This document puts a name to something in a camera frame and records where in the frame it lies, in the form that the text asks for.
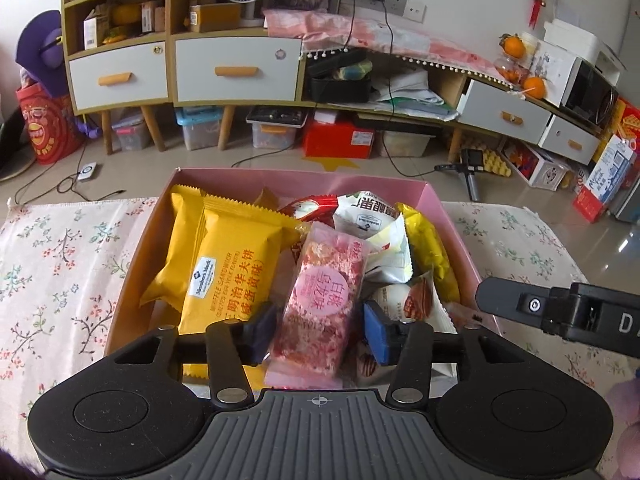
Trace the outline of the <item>person right hand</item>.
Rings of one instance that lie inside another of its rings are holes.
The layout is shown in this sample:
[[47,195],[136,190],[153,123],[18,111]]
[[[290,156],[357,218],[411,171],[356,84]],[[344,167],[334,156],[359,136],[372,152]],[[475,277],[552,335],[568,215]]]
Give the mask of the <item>person right hand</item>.
[[614,479],[639,478],[639,387],[636,377],[615,385],[605,397],[614,418],[626,425],[616,444]]

